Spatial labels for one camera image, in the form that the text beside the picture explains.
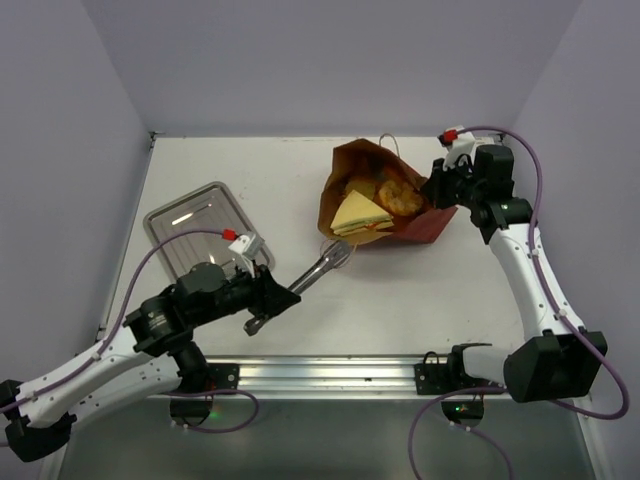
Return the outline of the sugared round fake bun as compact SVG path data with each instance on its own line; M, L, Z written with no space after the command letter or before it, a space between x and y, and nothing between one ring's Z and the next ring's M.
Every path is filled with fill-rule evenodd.
M395 180L385 181L378 190L378 197L382 206L396 216L413 216L424 205L423 198L412 185Z

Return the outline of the fake bread slice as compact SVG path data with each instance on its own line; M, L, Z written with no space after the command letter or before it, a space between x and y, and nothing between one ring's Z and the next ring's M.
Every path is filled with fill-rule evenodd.
M351 177L344 189L344 195L348 196L352 192L357 192L369 200L374 200L378 189L378 182L372 178L355 176Z

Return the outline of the metal tongs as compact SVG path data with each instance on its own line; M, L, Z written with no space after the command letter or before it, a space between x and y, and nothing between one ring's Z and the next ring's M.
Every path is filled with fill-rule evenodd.
M352 248L346 241L331 241L325 247L316 262L309 267L300 277L298 277L288 289L302 296L302 294L314 285L322 276L331 270L343 266ZM256 335L266 323L272 318L282 313L270 313L269 310L263 313L254 313L254 317L244 324L244 331L249 336Z

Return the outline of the red brown paper bag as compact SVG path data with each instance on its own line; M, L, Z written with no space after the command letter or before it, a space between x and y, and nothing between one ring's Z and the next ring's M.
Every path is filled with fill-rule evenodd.
M346 198L344 189L351 177L362 176L378 182L374 201L380 203L378 190L387 180L409 183L423 198L424 205L415 215L396 216L392 213L393 225L381 230L369 230L346 236L336 235L330 225L335 213ZM383 238L408 241L419 244L431 244L438 239L457 212L456 207L433 208L420 193L426 178L406 163L396 152L383 147L379 142L360 138L337 146L333 149L331 173L325 182L320 197L318 230L328 239L341 239L351 246L369 244Z

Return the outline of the fake triangle sandwich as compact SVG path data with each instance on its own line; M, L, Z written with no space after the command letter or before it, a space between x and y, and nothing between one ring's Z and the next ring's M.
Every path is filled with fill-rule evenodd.
M330 228L336 235L346 236L393 225L392 216L374 201L352 190L338 207Z

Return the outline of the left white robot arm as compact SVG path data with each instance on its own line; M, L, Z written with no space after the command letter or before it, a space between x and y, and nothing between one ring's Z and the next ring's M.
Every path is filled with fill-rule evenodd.
M119 404L155 394L209 395L216 380L194 330L243 310L268 321L300 301L264 265L227 277L220 266L200 263L63 366L32 381L2 382L7 445L21 461L33 462Z

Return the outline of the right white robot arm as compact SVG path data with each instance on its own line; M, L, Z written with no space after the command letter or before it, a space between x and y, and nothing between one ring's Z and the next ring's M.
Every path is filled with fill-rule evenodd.
M494 382L520 403L585 396L607 343L568 305L543 252L530 203L514 194L514 156L503 145L462 141L433 163L421 191L436 207L462 206L497 258L516 301L524 342L514 351L489 343L452 348L460 383Z

